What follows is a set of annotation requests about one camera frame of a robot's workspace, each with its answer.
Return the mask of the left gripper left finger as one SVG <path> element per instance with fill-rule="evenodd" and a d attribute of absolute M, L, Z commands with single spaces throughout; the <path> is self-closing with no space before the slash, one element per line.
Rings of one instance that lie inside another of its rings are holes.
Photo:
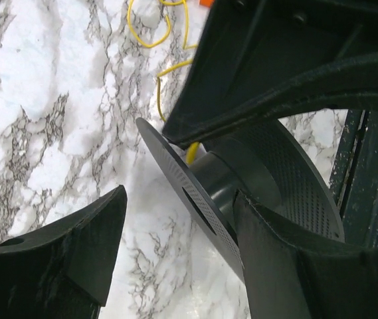
<path fill-rule="evenodd" d="M 126 206 L 120 185 L 83 209 L 1 243 L 0 318 L 98 318 Z"/>

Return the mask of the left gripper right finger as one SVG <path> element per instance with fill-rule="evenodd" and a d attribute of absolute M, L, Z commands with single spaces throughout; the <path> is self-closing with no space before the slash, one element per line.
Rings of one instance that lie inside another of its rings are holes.
<path fill-rule="evenodd" d="M 312 233 L 241 191 L 234 212 L 253 318 L 378 318 L 378 247 Z"/>

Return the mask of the black cable spool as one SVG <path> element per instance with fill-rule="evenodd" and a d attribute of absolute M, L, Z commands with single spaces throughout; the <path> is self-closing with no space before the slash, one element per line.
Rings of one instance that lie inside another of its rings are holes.
<path fill-rule="evenodd" d="M 233 211 L 238 190 L 313 233 L 344 241 L 328 186 L 279 121 L 209 140 L 205 154 L 191 164 L 147 120 L 139 118 L 136 125 L 168 182 L 236 275 L 242 275 Z"/>

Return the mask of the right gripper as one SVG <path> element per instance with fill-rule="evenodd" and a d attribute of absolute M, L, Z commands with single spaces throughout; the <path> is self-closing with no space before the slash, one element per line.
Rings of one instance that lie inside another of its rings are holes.
<path fill-rule="evenodd" d="M 325 107 L 378 111 L 378 1 L 216 1 L 162 132 L 185 148 Z"/>

